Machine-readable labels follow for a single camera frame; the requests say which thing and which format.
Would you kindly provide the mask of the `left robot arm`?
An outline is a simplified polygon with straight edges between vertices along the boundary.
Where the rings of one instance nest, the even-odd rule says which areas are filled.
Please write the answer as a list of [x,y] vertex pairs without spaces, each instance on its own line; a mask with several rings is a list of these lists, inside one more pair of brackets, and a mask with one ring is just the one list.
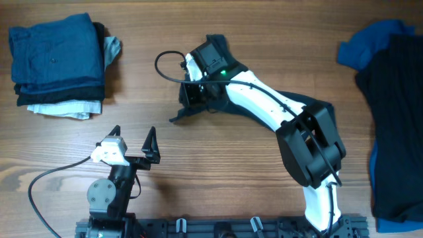
[[141,157],[127,156],[128,147],[120,135],[120,127],[115,128],[99,143],[91,153],[95,163],[110,165],[107,178],[94,181],[88,191],[89,222],[80,237],[86,238],[125,238],[145,237],[146,233],[134,213],[128,213],[128,204],[135,196],[132,188],[139,182],[137,171],[148,171],[152,164],[160,163],[161,156],[157,145],[155,127],[151,127],[143,143]]

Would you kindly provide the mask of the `dark green t-shirt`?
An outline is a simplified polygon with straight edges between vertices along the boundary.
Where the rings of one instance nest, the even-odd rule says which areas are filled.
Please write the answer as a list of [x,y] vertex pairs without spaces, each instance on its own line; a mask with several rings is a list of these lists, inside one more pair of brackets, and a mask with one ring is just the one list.
[[212,109],[249,117],[269,130],[276,131],[283,121],[293,120],[294,114],[299,115],[306,106],[316,103],[325,107],[331,119],[336,120],[334,107],[329,102],[297,93],[277,91],[265,85],[246,65],[232,56],[224,35],[208,34],[205,42],[214,43],[229,64],[220,72],[222,76],[219,83],[227,84],[223,98],[209,101],[205,106],[196,108],[183,106],[177,116],[169,120],[170,122]]

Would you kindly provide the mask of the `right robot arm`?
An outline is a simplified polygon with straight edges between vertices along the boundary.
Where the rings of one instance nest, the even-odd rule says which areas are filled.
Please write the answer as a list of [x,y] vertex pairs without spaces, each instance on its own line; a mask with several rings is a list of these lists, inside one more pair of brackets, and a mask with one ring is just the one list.
[[286,171],[302,186],[305,218],[317,230],[329,234],[341,216],[336,187],[346,150],[329,106],[306,98],[295,99],[265,85],[251,70],[218,53],[184,56],[186,79],[181,100],[188,111],[215,106],[247,114],[272,130]]

